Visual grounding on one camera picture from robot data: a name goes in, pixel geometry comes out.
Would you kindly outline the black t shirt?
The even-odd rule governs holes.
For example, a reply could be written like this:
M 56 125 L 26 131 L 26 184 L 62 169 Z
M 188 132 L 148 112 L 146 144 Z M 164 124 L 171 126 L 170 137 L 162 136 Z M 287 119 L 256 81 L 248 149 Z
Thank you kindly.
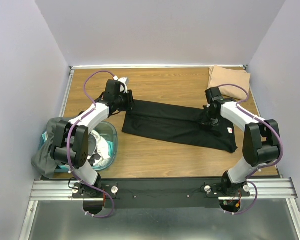
M 232 122 L 219 116 L 208 124 L 208 108 L 193 108 L 135 100 L 126 112 L 122 132 L 165 142 L 211 148 L 228 153 L 237 150 Z

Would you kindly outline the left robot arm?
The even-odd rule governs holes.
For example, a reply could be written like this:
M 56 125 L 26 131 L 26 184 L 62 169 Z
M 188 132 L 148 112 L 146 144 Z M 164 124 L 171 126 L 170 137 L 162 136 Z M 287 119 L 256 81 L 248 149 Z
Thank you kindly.
M 134 99 L 128 83 L 127 77 L 109 79 L 105 91 L 86 111 L 69 121 L 59 121 L 55 127 L 51 158 L 68 165 L 91 198 L 105 191 L 101 189 L 101 176 L 88 161 L 89 135 L 102 121 L 132 109 Z

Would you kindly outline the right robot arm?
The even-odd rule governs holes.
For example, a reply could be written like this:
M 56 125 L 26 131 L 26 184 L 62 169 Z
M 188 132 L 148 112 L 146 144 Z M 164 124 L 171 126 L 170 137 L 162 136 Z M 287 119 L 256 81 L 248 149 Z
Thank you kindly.
M 240 128 L 243 133 L 242 158 L 221 178 L 218 190 L 224 196 L 232 196 L 247 184 L 247 179 L 263 168 L 281 161 L 284 147 L 279 124 L 265 120 L 243 108 L 232 98 L 224 98 L 220 87 L 205 91 L 207 106 L 203 117 L 204 128 L 211 130 L 225 119 Z

